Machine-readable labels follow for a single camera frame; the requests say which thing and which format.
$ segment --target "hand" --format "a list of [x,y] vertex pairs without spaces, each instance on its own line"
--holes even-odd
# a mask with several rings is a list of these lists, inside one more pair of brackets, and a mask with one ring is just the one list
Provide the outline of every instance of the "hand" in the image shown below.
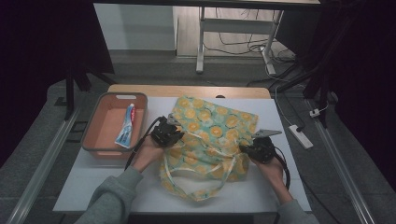
[[283,167],[279,160],[273,158],[265,164],[253,159],[251,159],[251,161],[253,161],[253,163],[259,167],[262,175],[265,176],[271,182],[271,184],[278,182],[283,183]]
[[283,183],[283,167],[280,161],[278,161],[276,158],[273,158],[265,164],[253,159],[251,159],[251,161],[253,161],[253,163],[259,167],[262,175],[268,179],[272,188],[274,189],[276,197],[279,199],[280,204],[293,200],[289,190]]
[[163,148],[156,145],[150,136],[137,151],[133,167],[142,173],[152,162],[158,160],[163,155]]

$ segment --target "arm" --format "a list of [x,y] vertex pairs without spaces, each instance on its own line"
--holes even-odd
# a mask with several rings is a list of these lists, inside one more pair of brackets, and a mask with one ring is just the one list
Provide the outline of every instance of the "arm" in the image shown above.
[[318,220],[314,215],[308,215],[293,199],[285,184],[283,183],[283,167],[277,159],[272,159],[269,163],[263,164],[252,160],[268,179],[274,189],[276,197],[279,199],[280,206],[277,212],[280,214],[282,223],[289,224],[317,224]]
[[139,149],[131,167],[121,175],[108,177],[93,193],[88,210],[76,223],[125,223],[136,196],[136,185],[143,178],[141,173],[163,154],[147,138]]

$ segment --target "wall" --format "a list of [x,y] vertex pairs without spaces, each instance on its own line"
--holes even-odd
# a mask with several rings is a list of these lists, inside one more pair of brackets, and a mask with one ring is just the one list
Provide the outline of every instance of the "wall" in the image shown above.
[[94,4],[108,49],[175,50],[173,7]]

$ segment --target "floral fabric bag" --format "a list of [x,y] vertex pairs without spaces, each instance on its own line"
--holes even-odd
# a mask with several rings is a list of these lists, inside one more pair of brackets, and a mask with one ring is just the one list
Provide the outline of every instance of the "floral fabric bag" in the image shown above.
[[[249,158],[239,145],[252,143],[257,115],[187,96],[177,99],[172,113],[186,133],[163,156],[160,177],[168,191],[201,201],[215,196],[226,181],[246,176]],[[177,171],[193,172],[220,184],[188,193],[174,180]]]

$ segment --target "wooden table edge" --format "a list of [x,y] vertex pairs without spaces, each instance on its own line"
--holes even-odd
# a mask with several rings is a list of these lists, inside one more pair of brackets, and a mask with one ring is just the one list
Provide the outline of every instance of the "wooden table edge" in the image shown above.
[[160,85],[125,85],[116,84],[108,88],[108,92],[143,92],[155,97],[192,97],[216,98],[219,95],[231,99],[271,99],[270,92],[265,88],[247,87],[207,87],[207,86],[160,86]]

